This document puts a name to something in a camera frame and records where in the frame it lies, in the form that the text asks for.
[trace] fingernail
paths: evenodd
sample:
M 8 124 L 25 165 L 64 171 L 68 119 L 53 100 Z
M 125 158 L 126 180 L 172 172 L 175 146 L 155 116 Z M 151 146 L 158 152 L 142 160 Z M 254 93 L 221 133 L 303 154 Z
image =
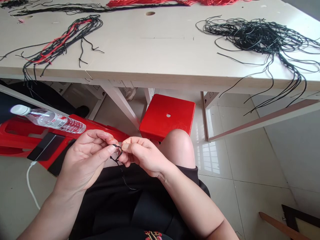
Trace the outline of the fingernail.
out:
M 129 144 L 128 143 L 124 143 L 121 147 L 122 150 L 127 150 L 129 148 Z
M 109 153 L 114 153 L 114 151 L 116 150 L 116 147 L 113 145 L 109 145 L 107 146 L 107 150 Z
M 112 137 L 109 133 L 106 133 L 105 136 L 106 136 L 107 141 L 110 141 L 112 139 Z

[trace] plastic water bottle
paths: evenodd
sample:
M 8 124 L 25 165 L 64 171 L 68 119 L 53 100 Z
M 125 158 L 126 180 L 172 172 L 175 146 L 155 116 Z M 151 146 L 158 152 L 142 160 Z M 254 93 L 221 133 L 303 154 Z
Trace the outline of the plastic water bottle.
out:
M 24 105 L 15 105 L 11 113 L 28 118 L 35 125 L 58 129 L 70 133 L 83 133 L 86 125 L 45 108 L 31 109 Z

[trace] black skirt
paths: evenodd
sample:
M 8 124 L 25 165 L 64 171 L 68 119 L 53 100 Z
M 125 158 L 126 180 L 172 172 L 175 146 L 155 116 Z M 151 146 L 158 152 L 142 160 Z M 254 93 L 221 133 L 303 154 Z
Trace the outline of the black skirt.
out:
M 210 196 L 198 178 L 197 167 L 177 167 Z M 124 180 L 135 190 L 129 189 Z M 195 239 L 160 180 L 136 164 L 102 170 L 84 195 L 69 239 L 83 239 L 119 227 L 159 231 L 174 240 Z

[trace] hand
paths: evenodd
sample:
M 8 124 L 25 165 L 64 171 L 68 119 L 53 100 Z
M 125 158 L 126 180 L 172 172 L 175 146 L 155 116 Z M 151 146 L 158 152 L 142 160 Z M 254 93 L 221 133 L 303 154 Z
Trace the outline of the hand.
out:
M 151 177 L 159 177 L 172 163 L 148 139 L 129 137 L 121 144 L 119 161 L 126 167 L 136 163 Z
M 119 150 L 111 144 L 119 145 L 109 133 L 84 132 L 67 151 L 55 190 L 74 194 L 91 187 L 111 154 Z

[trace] table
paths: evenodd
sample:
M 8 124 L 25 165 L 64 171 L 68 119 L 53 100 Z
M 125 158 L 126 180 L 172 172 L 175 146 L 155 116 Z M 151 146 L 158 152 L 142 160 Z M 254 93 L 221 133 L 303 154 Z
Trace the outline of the table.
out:
M 2 33 L 10 32 L 10 34 L 1 37 L 0 54 L 8 52 L 9 49 L 50 41 L 60 36 L 75 19 L 89 15 L 87 13 L 72 16 L 67 16 L 65 13 L 38 13 L 26 19 L 24 24 L 17 24 L 17 19 L 5 12 L 7 10 L 0 9 L 2 23 L 0 30 Z M 301 71 L 308 80 L 307 91 L 301 96 L 303 101 L 260 118 L 258 121 L 213 136 L 210 132 L 210 107 L 219 97 L 219 93 L 233 86 L 240 78 L 263 69 L 263 66 L 243 65 L 216 53 L 221 52 L 243 62 L 263 63 L 265 61 L 265 56 L 257 53 L 221 50 L 214 44 L 218 36 L 203 34 L 195 28 L 196 22 L 217 15 L 222 15 L 222 19 L 265 18 L 267 21 L 287 25 L 309 38 L 319 37 L 314 29 L 320 28 L 320 22 L 280 0 L 239 1 L 229 6 L 194 4 L 191 7 L 102 13 L 101 20 L 104 23 L 102 28 L 91 33 L 87 39 L 94 46 L 99 46 L 105 54 L 91 51 L 88 45 L 82 57 L 88 65 L 83 64 L 79 68 L 78 58 L 81 50 L 80 43 L 76 43 L 68 49 L 67 55 L 60 56 L 46 70 L 41 80 L 100 85 L 137 128 L 140 125 L 139 120 L 121 94 L 119 87 L 145 88 L 148 104 L 155 88 L 204 91 L 203 100 L 209 141 L 216 141 L 230 134 L 249 131 L 320 109 L 318 102 L 320 74 Z M 220 44 L 223 47 L 235 49 L 230 42 L 221 40 Z M 294 53 L 296 58 L 305 59 L 306 56 L 307 59 L 320 61 L 318 55 Z M 25 60 L 15 57 L 14 54 L 1 61 L 0 77 L 21 78 L 24 62 Z M 37 75 L 41 73 L 43 67 L 39 66 Z M 292 74 L 280 64 L 278 59 L 275 59 L 270 71 L 274 76 L 275 84 L 271 90 L 263 94 L 275 96 L 288 85 Z M 270 76 L 263 73 L 243 79 L 228 92 L 256 94 L 270 86 Z M 303 87 L 304 84 L 300 84 L 290 96 L 299 95 Z

